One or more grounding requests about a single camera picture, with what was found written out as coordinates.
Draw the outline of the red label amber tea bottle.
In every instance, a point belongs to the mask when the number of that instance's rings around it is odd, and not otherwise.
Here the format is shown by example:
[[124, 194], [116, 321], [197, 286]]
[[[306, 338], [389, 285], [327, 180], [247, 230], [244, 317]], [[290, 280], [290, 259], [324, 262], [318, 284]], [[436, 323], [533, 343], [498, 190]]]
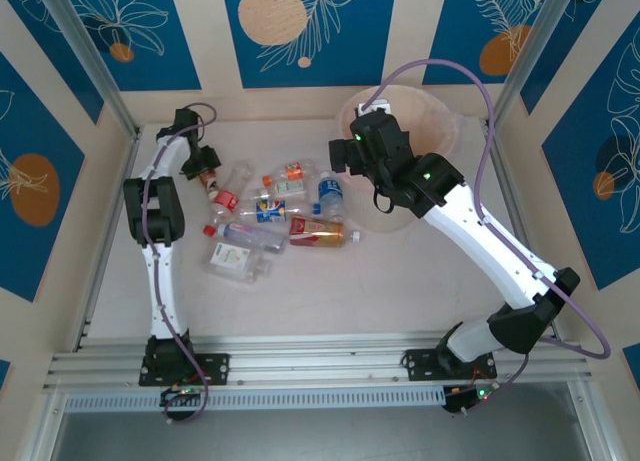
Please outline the red label amber tea bottle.
[[291, 245], [314, 248], [342, 248], [361, 238], [360, 231], [348, 230], [344, 223], [298, 216], [291, 218], [288, 235]]

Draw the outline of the clear bottle white label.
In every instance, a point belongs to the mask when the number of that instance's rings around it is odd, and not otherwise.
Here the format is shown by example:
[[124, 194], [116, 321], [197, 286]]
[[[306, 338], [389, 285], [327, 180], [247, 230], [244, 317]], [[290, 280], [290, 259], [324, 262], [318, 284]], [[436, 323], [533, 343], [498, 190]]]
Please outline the clear bottle white label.
[[271, 262], [256, 249], [214, 239], [203, 258], [202, 267], [206, 273], [214, 276], [254, 283], [258, 277], [270, 273]]

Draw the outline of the orange label small bottle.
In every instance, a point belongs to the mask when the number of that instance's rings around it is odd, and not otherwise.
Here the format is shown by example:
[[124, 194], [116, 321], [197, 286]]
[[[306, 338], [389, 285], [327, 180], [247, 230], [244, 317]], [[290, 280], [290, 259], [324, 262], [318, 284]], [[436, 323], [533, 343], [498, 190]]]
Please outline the orange label small bottle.
[[262, 177], [264, 187], [272, 187], [278, 182], [301, 181], [316, 176], [317, 162], [312, 159], [299, 159], [283, 164], [272, 173]]

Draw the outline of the small controller board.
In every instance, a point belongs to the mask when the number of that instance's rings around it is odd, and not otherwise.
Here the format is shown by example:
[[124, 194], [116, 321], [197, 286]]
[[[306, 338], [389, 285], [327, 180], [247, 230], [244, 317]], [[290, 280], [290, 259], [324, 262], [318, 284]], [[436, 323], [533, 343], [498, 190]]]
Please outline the small controller board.
[[493, 386], [445, 386], [444, 410], [451, 414], [473, 411], [494, 393]]
[[171, 386], [160, 394], [161, 408], [191, 406], [200, 401], [202, 390], [194, 386]]

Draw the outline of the long clear water bottle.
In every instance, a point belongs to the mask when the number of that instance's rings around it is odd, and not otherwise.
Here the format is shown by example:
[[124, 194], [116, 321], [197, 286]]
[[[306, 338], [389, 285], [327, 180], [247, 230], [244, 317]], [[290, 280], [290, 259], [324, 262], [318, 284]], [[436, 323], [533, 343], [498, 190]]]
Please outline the long clear water bottle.
[[274, 254], [281, 253], [286, 244], [286, 237], [283, 234], [238, 222], [207, 224], [203, 227], [203, 233], [208, 237], [219, 235], [236, 244], [259, 248]]

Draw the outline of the aluminium frame post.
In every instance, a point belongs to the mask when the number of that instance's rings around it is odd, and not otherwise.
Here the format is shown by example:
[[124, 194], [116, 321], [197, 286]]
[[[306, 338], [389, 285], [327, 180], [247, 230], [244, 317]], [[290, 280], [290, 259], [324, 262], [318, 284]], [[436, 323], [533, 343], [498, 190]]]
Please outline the aluminium frame post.
[[569, 1], [546, 0], [542, 4], [524, 46], [506, 78], [494, 108], [494, 119], [488, 122], [488, 127], [497, 130], [498, 125], [506, 120], [511, 104], [519, 97], [524, 83], [539, 60]]
[[136, 122], [71, 1], [42, 1], [115, 119], [131, 138], [136, 138]]

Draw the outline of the red cola label bottle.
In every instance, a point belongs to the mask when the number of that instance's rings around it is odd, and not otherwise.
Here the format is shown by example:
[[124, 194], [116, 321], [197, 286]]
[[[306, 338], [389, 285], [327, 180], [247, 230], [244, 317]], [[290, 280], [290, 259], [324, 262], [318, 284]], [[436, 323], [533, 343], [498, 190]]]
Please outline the red cola label bottle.
[[246, 161], [237, 162], [211, 205], [212, 215], [218, 221], [231, 219], [253, 176], [253, 168]]

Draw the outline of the white ribbed waste bin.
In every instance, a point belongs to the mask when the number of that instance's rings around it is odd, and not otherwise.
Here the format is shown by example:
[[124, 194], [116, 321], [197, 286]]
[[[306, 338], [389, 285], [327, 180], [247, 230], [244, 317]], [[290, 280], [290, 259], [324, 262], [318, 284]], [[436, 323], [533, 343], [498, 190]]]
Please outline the white ribbed waste bin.
[[400, 230], [413, 221], [416, 217], [411, 211], [396, 207], [389, 214], [384, 214], [380, 210], [386, 209], [389, 205], [387, 199], [378, 198], [378, 202], [373, 202], [373, 194], [346, 194], [344, 200], [347, 213], [352, 221], [367, 231], [385, 233]]

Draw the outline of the blue pepsi label bottle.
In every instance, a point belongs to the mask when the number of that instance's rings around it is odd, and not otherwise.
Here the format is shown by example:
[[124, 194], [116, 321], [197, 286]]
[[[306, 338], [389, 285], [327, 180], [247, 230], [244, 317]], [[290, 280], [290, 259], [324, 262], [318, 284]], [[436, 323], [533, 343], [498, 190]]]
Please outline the blue pepsi label bottle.
[[295, 216], [319, 215], [319, 203], [304, 200], [243, 201], [236, 208], [237, 216], [244, 223], [263, 224], [289, 221]]

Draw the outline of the blue label water bottle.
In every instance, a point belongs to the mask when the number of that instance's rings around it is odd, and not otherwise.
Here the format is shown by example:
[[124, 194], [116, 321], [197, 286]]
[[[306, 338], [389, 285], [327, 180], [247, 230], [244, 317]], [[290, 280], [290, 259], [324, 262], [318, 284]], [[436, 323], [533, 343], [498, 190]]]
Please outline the blue label water bottle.
[[318, 201], [322, 214], [329, 220], [342, 222], [345, 219], [345, 204], [342, 188], [337, 179], [328, 171], [320, 174]]

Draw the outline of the aluminium base beam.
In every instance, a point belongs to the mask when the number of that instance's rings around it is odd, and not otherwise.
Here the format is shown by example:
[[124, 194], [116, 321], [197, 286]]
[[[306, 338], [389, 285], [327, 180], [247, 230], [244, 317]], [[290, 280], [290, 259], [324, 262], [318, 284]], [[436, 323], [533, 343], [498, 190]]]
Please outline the aluminium base beam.
[[[409, 349], [431, 348], [437, 333], [197, 337], [199, 353], [230, 356], [228, 384], [241, 388], [355, 387], [408, 384], [400, 361]], [[145, 342], [87, 338], [75, 352], [54, 354], [43, 387], [90, 391], [135, 387]]]

